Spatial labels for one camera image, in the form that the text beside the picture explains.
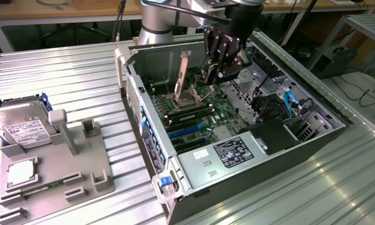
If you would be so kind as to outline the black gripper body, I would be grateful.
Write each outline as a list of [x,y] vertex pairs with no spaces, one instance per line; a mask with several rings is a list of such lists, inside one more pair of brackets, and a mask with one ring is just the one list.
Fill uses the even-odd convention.
[[223,47],[219,49],[223,56],[236,56],[244,49],[261,11],[263,3],[237,3],[225,8],[224,15],[229,22],[213,25],[213,28],[220,32]]

